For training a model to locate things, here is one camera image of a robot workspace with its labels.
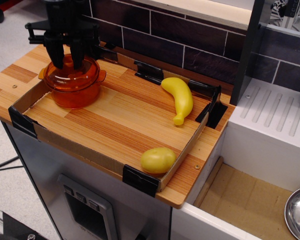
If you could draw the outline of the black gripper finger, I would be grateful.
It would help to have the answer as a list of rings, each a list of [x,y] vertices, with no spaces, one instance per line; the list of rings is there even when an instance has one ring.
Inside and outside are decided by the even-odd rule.
[[[62,69],[64,59],[63,44],[57,39],[45,38],[44,45],[53,65],[58,69]]]
[[[82,38],[73,38],[70,43],[70,52],[73,61],[73,68],[79,69],[85,57],[85,42]]]

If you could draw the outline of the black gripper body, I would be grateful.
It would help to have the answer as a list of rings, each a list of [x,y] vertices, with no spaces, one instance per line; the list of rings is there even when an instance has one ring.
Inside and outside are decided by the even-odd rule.
[[[99,25],[83,17],[86,0],[44,0],[47,20],[27,23],[30,44],[46,45],[43,35],[36,35],[35,30],[44,31],[53,41],[69,45],[79,39],[88,45],[100,43]]]

